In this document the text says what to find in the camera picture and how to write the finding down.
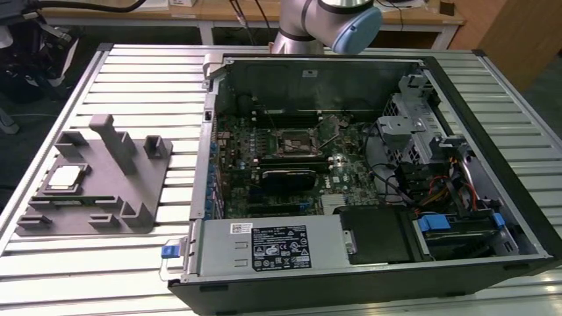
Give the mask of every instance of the blue end cap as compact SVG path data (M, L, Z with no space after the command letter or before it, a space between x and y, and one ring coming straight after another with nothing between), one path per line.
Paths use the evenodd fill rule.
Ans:
M504 226L506 226L506 221L504 219L502 214L494 213L494 222L498 228L504 228Z
M428 219L425 219L425 217L418 219L418 226L422 232L428 232L430 230L430 224L428 224Z
M448 217L442 214L426 215L424 218L428 220L430 230L450 229Z
M179 258L179 245L162 247L162 259Z
M422 232L450 229L448 217L442 214L424 216L418 219L418 225Z
M372 44L384 25L380 8L365 10L347 24L334 41L333 50L338 54L359 54Z

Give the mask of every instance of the barcode sticker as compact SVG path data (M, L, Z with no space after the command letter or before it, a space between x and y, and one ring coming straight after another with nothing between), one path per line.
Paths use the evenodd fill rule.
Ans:
M250 234L253 232L253 223L231 223L230 233L231 234Z

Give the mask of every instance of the white sticker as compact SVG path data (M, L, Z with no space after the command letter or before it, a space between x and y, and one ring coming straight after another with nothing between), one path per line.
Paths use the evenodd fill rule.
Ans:
M231 223L230 233L231 234L250 234L253 232L253 223Z
M197 18L195 14L173 14L173 18Z

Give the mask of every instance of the wooden desk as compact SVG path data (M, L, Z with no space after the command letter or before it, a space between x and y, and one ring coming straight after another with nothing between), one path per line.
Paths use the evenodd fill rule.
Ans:
M279 27L279 2L261 2L271 27ZM254 0L241 0L241 6L251 28L265 28L266 22ZM134 12L127 14L103 13L86 10L46 9L48 22L55 25L98 26L195 26L202 34L203 45L214 45L214 27L239 27L241 24L229 0L199 0L194 7L173 6L167 11ZM448 49L460 25L461 15L448 16L426 9L404 9L404 23L398 11L384 13L384 31L438 33L433 49Z

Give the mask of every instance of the black plastic bracket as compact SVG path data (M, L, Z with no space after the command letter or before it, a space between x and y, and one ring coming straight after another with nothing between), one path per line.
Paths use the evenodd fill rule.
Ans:
M114 49L114 43L101 43L98 45L98 51L111 51Z
M473 54L477 57L488 57L489 55L486 55L486 52L482 49L473 49Z

